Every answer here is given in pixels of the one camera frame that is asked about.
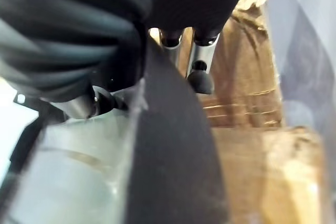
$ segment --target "coiled black cable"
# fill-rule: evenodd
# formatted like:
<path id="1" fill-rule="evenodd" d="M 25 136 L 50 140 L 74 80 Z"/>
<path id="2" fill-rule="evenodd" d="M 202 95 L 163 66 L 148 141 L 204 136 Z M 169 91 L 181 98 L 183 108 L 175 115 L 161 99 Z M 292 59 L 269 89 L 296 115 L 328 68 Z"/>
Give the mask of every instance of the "coiled black cable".
<path id="1" fill-rule="evenodd" d="M 107 58 L 143 57 L 151 0 L 0 0 L 0 76 L 29 96 L 80 96 Z"/>

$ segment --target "white wall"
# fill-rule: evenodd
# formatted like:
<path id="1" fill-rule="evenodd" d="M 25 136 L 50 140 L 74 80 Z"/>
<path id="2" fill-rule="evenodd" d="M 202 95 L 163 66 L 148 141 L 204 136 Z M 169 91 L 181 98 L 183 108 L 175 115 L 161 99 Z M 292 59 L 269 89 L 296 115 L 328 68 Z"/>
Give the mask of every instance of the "white wall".
<path id="1" fill-rule="evenodd" d="M 336 191 L 336 0 L 267 5 L 287 123 L 323 136 Z"/>

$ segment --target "black rubber cap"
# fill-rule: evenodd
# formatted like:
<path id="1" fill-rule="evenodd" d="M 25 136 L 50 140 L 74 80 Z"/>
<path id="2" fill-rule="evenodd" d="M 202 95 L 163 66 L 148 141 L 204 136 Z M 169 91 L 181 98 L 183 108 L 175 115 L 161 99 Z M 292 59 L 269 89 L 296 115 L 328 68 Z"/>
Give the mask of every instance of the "black rubber cap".
<path id="1" fill-rule="evenodd" d="M 212 94 L 215 90 L 214 80 L 203 70 L 194 70 L 187 80 L 196 93 Z"/>

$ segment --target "black cable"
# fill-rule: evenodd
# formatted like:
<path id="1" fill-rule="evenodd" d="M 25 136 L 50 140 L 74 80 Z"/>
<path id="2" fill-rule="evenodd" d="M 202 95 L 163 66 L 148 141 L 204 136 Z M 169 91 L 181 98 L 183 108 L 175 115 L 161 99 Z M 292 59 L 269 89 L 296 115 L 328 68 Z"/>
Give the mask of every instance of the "black cable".
<path id="1" fill-rule="evenodd" d="M 141 58 L 151 0 L 0 0 L 0 76 L 29 96 L 85 92 L 100 62 Z"/>

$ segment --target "black fabric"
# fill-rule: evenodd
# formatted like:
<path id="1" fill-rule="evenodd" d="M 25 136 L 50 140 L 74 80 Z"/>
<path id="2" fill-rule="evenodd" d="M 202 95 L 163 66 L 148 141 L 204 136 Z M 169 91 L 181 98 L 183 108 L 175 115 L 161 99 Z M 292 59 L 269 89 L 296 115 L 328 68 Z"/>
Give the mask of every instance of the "black fabric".
<path id="1" fill-rule="evenodd" d="M 227 202 L 202 107 L 157 45 L 148 46 L 144 102 L 126 223 L 226 223 Z"/>
<path id="2" fill-rule="evenodd" d="M 238 0 L 154 0 L 149 27 L 179 30 L 194 27 L 207 37 L 220 32 Z"/>

